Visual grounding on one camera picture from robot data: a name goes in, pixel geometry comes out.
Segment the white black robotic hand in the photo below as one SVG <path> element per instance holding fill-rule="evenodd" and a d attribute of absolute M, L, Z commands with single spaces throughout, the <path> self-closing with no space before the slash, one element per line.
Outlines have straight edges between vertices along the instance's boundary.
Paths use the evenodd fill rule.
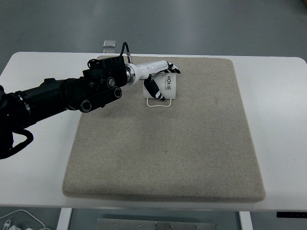
<path fill-rule="evenodd" d="M 136 84 L 139 81 L 144 83 L 144 80 L 158 73 L 175 73 L 176 76 L 181 73 L 176 65 L 165 60 L 141 63 L 138 65 L 128 63 L 126 64 L 126 72 L 128 76 L 128 85 Z"/>

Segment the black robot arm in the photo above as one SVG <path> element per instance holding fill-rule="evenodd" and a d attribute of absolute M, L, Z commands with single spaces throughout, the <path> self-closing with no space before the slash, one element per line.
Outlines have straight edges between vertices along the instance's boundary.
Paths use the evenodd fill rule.
<path fill-rule="evenodd" d="M 0 89 L 0 157 L 6 159 L 29 145 L 35 123 L 65 110 L 88 113 L 122 96 L 126 85 L 123 56 L 91 59 L 79 78 L 45 79 L 38 87 L 5 93 Z"/>

